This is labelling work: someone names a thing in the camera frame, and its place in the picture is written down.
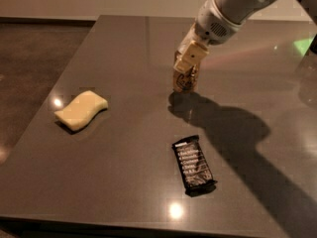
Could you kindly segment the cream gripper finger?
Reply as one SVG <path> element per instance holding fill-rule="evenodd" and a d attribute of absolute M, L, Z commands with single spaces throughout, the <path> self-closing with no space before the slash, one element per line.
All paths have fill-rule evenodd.
<path fill-rule="evenodd" d="M 173 68 L 179 73 L 187 73 L 189 70 L 194 68 L 194 65 L 183 59 L 177 59 L 174 63 Z"/>
<path fill-rule="evenodd" d="M 199 65 L 196 64 L 190 71 L 189 79 L 191 83 L 195 83 L 197 81 L 199 74 Z"/>

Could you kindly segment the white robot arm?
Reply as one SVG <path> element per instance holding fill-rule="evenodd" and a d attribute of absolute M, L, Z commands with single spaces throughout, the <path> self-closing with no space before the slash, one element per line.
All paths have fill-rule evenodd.
<path fill-rule="evenodd" d="M 175 53 L 174 71 L 181 75 L 191 73 L 209 54 L 209 46 L 227 42 L 253 14 L 275 1 L 207 0 Z M 296 1 L 317 23 L 317 0 Z"/>

